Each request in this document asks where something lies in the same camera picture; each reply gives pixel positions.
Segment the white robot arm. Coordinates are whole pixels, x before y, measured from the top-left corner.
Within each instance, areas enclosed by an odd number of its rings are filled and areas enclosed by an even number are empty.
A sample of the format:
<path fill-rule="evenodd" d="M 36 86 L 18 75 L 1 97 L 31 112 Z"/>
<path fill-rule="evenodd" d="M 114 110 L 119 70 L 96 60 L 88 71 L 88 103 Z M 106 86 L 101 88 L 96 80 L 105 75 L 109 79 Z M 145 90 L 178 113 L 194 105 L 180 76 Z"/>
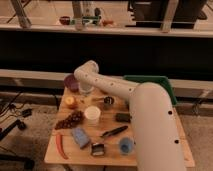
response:
<path fill-rule="evenodd" d="M 187 171 L 173 105 L 166 89 L 153 82 L 136 83 L 99 74 L 89 60 L 75 78 L 129 102 L 138 171 Z"/>

